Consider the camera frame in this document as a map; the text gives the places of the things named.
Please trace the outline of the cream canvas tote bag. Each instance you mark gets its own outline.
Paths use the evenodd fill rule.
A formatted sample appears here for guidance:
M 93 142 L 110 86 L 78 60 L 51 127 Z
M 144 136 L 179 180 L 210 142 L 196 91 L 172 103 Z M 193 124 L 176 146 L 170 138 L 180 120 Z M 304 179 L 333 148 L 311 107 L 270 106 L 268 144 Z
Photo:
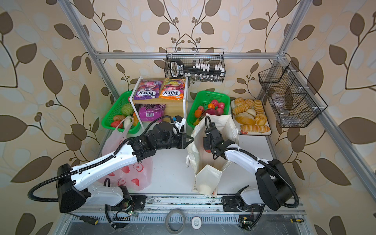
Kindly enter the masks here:
M 238 130 L 231 115 L 214 116 L 208 115 L 217 130 L 221 133 L 224 141 L 233 141 L 239 143 Z M 195 173 L 195 182 L 193 192 L 200 193 L 209 197 L 217 197 L 217 187 L 220 182 L 223 171 L 231 165 L 231 162 L 218 157 L 213 159 L 212 153 L 204 149 L 204 138 L 206 137 L 205 120 L 193 129 L 192 137 L 194 142 L 188 147 L 186 162 L 190 165 Z

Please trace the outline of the green fruit basket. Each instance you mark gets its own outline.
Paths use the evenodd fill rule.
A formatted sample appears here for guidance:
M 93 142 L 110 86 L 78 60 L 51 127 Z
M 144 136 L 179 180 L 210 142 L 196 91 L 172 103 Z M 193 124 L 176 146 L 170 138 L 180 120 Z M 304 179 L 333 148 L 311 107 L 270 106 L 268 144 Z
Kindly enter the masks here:
M 225 104 L 223 113 L 224 115 L 231 114 L 231 100 L 229 96 L 217 92 L 200 91 L 196 94 L 195 100 L 187 116 L 187 124 L 191 128 L 195 128 L 195 125 L 193 123 L 197 120 L 197 118 L 194 116 L 195 111 L 199 106 L 207 108 L 208 104 L 211 103 L 212 100 L 217 100 L 218 102 L 223 102 Z

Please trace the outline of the purple snack bag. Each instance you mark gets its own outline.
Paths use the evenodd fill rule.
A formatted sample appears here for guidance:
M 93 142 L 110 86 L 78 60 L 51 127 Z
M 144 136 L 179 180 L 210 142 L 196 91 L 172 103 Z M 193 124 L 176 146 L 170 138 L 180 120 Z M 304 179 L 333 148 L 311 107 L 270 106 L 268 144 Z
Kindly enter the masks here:
M 165 113 L 164 104 L 142 104 L 139 109 L 140 121 L 152 122 Z

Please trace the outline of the pink plastic grocery bag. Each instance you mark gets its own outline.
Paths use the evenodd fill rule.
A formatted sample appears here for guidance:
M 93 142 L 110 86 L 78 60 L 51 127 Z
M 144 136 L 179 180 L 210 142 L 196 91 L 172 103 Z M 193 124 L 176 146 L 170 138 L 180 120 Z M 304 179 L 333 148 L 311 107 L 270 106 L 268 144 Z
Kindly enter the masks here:
M 127 138 L 127 133 L 133 127 L 133 118 L 126 117 L 122 120 L 123 128 L 115 128 L 111 136 L 106 140 L 102 149 L 102 155 L 109 154 Z M 99 183 L 108 186 L 126 186 L 134 191 L 141 191 L 151 185 L 153 171 L 152 158 L 142 162 L 124 166 L 109 173 L 98 180 Z

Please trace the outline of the orange Fox's candy bag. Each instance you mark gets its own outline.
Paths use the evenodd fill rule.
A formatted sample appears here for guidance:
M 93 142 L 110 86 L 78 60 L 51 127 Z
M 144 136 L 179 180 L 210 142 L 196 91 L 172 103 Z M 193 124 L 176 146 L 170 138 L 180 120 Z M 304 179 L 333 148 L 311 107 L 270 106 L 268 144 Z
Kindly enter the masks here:
M 162 83 L 159 98 L 169 100 L 181 100 L 185 90 L 184 79 L 165 79 Z

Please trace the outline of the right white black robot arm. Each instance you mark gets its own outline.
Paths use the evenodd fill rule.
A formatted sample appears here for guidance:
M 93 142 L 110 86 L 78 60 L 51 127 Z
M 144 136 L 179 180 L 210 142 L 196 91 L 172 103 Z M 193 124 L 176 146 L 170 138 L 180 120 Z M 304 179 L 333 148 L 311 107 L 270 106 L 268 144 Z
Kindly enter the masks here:
M 232 140 L 224 140 L 221 132 L 205 117 L 203 147 L 212 153 L 213 159 L 221 157 L 242 167 L 256 178 L 257 187 L 245 186 L 236 193 L 236 204 L 240 211 L 246 211 L 252 204 L 260 204 L 277 211 L 280 207 L 297 208 L 299 197 L 283 164 L 274 159 L 267 161 L 240 148 Z

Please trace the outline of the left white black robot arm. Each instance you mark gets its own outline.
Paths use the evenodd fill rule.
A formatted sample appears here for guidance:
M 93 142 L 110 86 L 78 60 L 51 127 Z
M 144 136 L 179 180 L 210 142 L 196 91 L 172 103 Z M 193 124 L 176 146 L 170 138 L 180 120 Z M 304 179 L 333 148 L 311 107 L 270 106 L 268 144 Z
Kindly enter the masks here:
M 194 137 L 181 132 L 174 123 L 161 122 L 152 130 L 124 140 L 115 151 L 86 164 L 62 165 L 56 177 L 43 181 L 29 190 L 27 196 L 36 202 L 57 202 L 61 213 L 73 212 L 84 205 L 117 206 L 129 197 L 126 186 L 100 187 L 95 182 L 106 175 L 152 157 L 162 149 L 185 149 Z M 35 196 L 41 187 L 56 183 L 57 198 Z

